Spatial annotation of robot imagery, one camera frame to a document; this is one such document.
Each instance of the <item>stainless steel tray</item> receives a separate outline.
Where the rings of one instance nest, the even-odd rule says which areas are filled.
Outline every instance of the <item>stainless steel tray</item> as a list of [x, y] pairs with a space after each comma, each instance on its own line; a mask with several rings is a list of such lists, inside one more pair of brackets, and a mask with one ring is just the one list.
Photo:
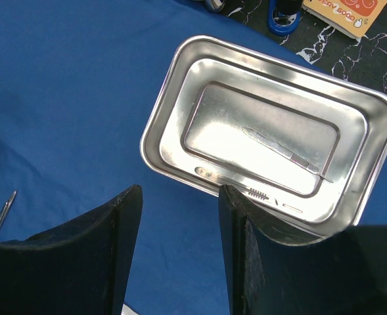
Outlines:
[[358, 223], [386, 154], [385, 94], [206, 36], [177, 49], [141, 139], [151, 169], [322, 236]]

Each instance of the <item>tray rim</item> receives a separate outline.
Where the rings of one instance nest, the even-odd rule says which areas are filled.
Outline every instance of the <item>tray rim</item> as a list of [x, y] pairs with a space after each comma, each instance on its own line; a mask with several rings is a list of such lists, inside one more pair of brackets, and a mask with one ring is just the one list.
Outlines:
[[[175, 54], [174, 54], [174, 56], [173, 56], [173, 58], [171, 60], [169, 69], [168, 69], [167, 74], [166, 74], [166, 76], [164, 78], [164, 81], [163, 81], [163, 84], [161, 86], [160, 92], [158, 93], [156, 102], [154, 104], [154, 107], [152, 109], [150, 117], [149, 117], [149, 119], [147, 121], [147, 125], [146, 125], [146, 127], [145, 127], [145, 129], [143, 131], [143, 134], [142, 134], [142, 137], [141, 137], [141, 141], [139, 143], [139, 150], [140, 150], [141, 157], [142, 157], [143, 161], [153, 171], [155, 171], [157, 173], [160, 173], [162, 175], [165, 175], [165, 176], [167, 176], [169, 178], [175, 179], [175, 180], [177, 180], [179, 182], [182, 182], [183, 184], [188, 184], [189, 186], [192, 186], [192, 187], [194, 187], [196, 189], [199, 189], [199, 190], [201, 190], [203, 192], [207, 192], [207, 193], [209, 193], [209, 194], [211, 194], [213, 196], [218, 196], [218, 192], [216, 192], [216, 191], [214, 191], [214, 190], [212, 190], [210, 188], [203, 187], [203, 186], [200, 186], [198, 184], [195, 184], [194, 182], [191, 182], [189, 180], [181, 178], [181, 177], [179, 177], [177, 175], [169, 173], [168, 171], [162, 170], [161, 168], [155, 166], [148, 159], [147, 148], [146, 148], [146, 145], [145, 145], [147, 137], [148, 137], [148, 133], [149, 133], [151, 127], [152, 127], [152, 124], [153, 124], [156, 116], [158, 115], [158, 110], [159, 110], [160, 105], [162, 103], [162, 99], [163, 99], [163, 97], [164, 97], [164, 95], [165, 95], [165, 93], [166, 93], [166, 91], [168, 89], [168, 86], [170, 84], [170, 78], [171, 78], [173, 72], [175, 71], [175, 67], [176, 67], [176, 64], [178, 63], [180, 55], [181, 55], [182, 51], [186, 47], [188, 47], [189, 45], [191, 45], [192, 43], [197, 42], [197, 41], [211, 42], [213, 44], [216, 44], [216, 45], [219, 45], [219, 46], [231, 49], [231, 50], [238, 51], [240, 53], [244, 53], [244, 54], [253, 56], [254, 58], [258, 58], [260, 60], [264, 60], [266, 62], [270, 62], [270, 63], [275, 64], [277, 66], [282, 66], [282, 67], [284, 67], [284, 68], [286, 68], [288, 70], [294, 71], [294, 72], [299, 72], [301, 74], [310, 75], [310, 76], [312, 76], [312, 77], [314, 77], [316, 79], [320, 79], [322, 81], [333, 83], [333, 84], [336, 84], [336, 85], [338, 85], [340, 87], [346, 87], [348, 89], [353, 89], [355, 91], [358, 91], [358, 92], [361, 92], [361, 93], [364, 93], [364, 94], [369, 94], [369, 95], [375, 96], [375, 97], [381, 99], [381, 101], [383, 101], [384, 103], [387, 103], [387, 94], [385, 94], [383, 92], [376, 91], [374, 89], [370, 89], [370, 88], [367, 88], [367, 87], [363, 87], [361, 85], [358, 85], [358, 84], [355, 84], [355, 83], [352, 83], [352, 82], [348, 82], [348, 81], [345, 81], [343, 79], [338, 79], [338, 78], [333, 77], [331, 75], [327, 75], [325, 73], [321, 73], [321, 72], [318, 72], [318, 71], [315, 71], [315, 70], [311, 70], [309, 68], [306, 68], [306, 67], [303, 67], [303, 66], [299, 66], [299, 65], [294, 64], [292, 62], [287, 62], [285, 60], [269, 56], [269, 55], [264, 54], [262, 52], [254, 51], [252, 49], [248, 49], [246, 47], [242, 47], [242, 46], [239, 46], [239, 45], [236, 45], [236, 44], [224, 41], [222, 39], [218, 39], [216, 37], [212, 37], [212, 36], [209, 36], [209, 35], [196, 35], [196, 36], [192, 36], [192, 37], [184, 40], [184, 42], [182, 42], [178, 46], [178, 48], [176, 49]], [[350, 225], [357, 225], [359, 223], [359, 221], [361, 220], [361, 216], [363, 214], [363, 210], [364, 210], [364, 208], [365, 208], [365, 206], [366, 206], [366, 204], [368, 202], [368, 199], [369, 199], [369, 196], [371, 195], [371, 192], [373, 191], [374, 184], [375, 184], [375, 182], [376, 182], [376, 180], [377, 180], [377, 178], [379, 176], [380, 170], [382, 169], [382, 167], [384, 165], [384, 162], [386, 160], [386, 156], [387, 156], [387, 141], [384, 143], [384, 146], [383, 146], [382, 150], [379, 152], [378, 158], [376, 159], [375, 167], [373, 169], [371, 169], [370, 179], [366, 183], [364, 192], [361, 195], [361, 200], [359, 202], [359, 205], [357, 205], [357, 209], [356, 209], [355, 214], [353, 216], [353, 221], [351, 221]]]

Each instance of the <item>book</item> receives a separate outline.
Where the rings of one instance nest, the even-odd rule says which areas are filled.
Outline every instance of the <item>book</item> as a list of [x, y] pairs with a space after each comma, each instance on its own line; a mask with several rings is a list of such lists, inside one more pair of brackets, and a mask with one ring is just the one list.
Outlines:
[[387, 0], [304, 0], [303, 8], [338, 31], [361, 39]]

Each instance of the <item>blue tablecloth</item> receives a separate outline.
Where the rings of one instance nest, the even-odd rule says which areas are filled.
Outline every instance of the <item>blue tablecloth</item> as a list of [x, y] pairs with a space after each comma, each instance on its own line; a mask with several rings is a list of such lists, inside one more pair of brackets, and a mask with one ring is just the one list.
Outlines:
[[[228, 314], [217, 198], [139, 154], [174, 51], [201, 33], [306, 65], [189, 0], [0, 1], [0, 208], [18, 190], [0, 241], [137, 183], [145, 202], [126, 301], [141, 314]], [[387, 160], [362, 223], [387, 224]]]

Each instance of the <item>black marble table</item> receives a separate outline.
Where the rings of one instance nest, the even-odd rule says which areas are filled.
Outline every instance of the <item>black marble table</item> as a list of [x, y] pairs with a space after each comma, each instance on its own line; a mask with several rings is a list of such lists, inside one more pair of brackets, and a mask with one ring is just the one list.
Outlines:
[[227, 0], [222, 14], [260, 32], [328, 74], [387, 94], [387, 5], [360, 41], [303, 12], [286, 37], [267, 29], [268, 0]]

